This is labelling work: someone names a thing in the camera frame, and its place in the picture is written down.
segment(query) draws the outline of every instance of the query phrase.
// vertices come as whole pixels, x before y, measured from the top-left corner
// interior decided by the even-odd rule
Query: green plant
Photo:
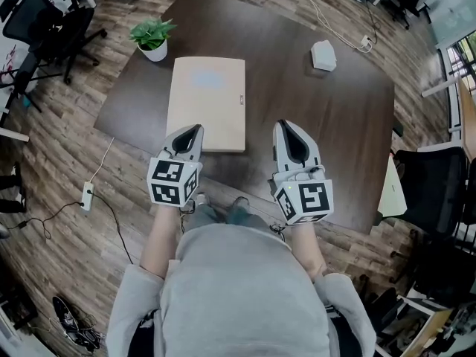
[[[147,19],[131,30],[130,39],[137,42],[143,51],[153,51],[170,38],[169,30],[177,26],[170,24],[171,21]]]

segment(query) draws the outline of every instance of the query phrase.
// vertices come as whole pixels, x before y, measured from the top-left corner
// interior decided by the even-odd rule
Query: beige box
[[[170,88],[167,136],[201,124],[203,150],[245,150],[245,61],[215,57],[177,58]]]

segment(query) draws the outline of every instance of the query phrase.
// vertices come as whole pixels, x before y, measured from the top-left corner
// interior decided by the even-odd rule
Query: wooden floor
[[[135,50],[128,40],[130,28],[146,17],[158,17],[174,0],[96,0],[97,9],[91,30],[107,29],[106,39],[98,38],[89,50],[101,64],[94,68],[79,59],[73,68],[73,82],[42,81],[33,97],[43,113],[13,107],[6,127],[30,135],[22,144],[1,140],[1,169],[9,173],[14,160],[21,161],[28,189],[28,214],[1,215],[6,225],[29,216],[44,219],[66,203],[80,200],[84,181],[91,178],[111,140],[93,129],[94,121],[126,61]],[[298,22],[323,30],[306,0],[243,0],[273,10]],[[316,0],[331,25],[355,43],[373,34],[370,17],[363,4],[351,0]],[[393,149],[412,149],[448,140],[448,110],[444,93],[422,99],[420,92],[443,80],[440,59],[425,17],[412,21],[410,30],[392,22],[381,6],[370,6],[381,25],[379,41],[370,54],[363,55],[382,68],[395,82],[395,112],[405,127],[405,136],[394,136]],[[152,224],[153,208],[146,186],[150,154],[115,141],[103,169],[94,179],[95,193],[115,209],[135,261],[146,242]],[[201,189],[212,203],[223,210],[241,192],[213,181],[202,180]],[[9,198],[10,192],[1,192]],[[276,205],[250,197],[256,213],[270,223],[280,214]],[[128,260],[122,249],[111,212],[95,199],[90,212],[78,206],[66,208],[47,222],[51,240],[43,236],[41,224],[31,222],[12,231],[0,242],[0,255],[23,282],[40,317],[40,329],[33,331],[60,356],[79,356],[82,350],[71,346],[48,317],[54,316],[53,295],[62,295],[97,320],[96,329],[105,332],[116,291]],[[316,226],[320,244],[333,271],[353,277],[365,273],[377,292],[390,286],[388,279],[404,263],[404,257],[390,258],[392,251],[403,256],[411,249],[409,227],[388,221],[373,228],[369,235],[358,234],[334,225]],[[95,354],[107,356],[105,348]]]

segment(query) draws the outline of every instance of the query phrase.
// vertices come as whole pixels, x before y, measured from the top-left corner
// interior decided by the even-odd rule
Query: gray sweatshirt
[[[330,274],[313,285],[274,235],[207,225],[181,238],[165,281],[127,268],[106,344],[109,356],[127,356],[138,323],[157,309],[155,356],[335,356],[324,308],[330,303],[350,318],[364,357],[371,357],[375,333],[348,277]]]

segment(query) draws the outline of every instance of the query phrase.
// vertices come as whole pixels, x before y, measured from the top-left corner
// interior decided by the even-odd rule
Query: white flower pot
[[[141,49],[141,52],[144,53],[146,57],[153,62],[162,61],[167,55],[167,40],[162,42],[162,45],[160,45],[157,49],[154,49],[153,51],[145,51]]]

